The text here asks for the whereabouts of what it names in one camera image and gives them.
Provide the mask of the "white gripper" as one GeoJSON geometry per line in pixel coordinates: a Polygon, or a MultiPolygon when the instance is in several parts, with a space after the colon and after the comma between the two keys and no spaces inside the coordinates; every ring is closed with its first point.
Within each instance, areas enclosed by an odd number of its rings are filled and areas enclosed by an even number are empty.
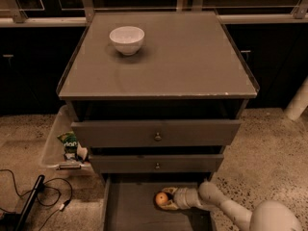
{"type": "Polygon", "coordinates": [[[166,211],[187,210],[190,208],[201,209],[203,207],[200,202],[197,189],[193,188],[175,188],[167,187],[162,189],[163,193],[173,195],[173,200],[157,200],[156,204],[159,208],[166,211]]]}

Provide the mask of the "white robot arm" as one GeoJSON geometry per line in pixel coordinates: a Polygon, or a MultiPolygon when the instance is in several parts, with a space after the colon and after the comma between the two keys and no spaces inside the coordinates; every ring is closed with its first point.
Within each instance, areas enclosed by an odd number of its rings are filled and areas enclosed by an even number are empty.
{"type": "Polygon", "coordinates": [[[166,211],[213,211],[239,231],[307,231],[307,85],[285,110],[246,111],[243,121],[212,182],[164,188],[156,204],[166,211]]]}

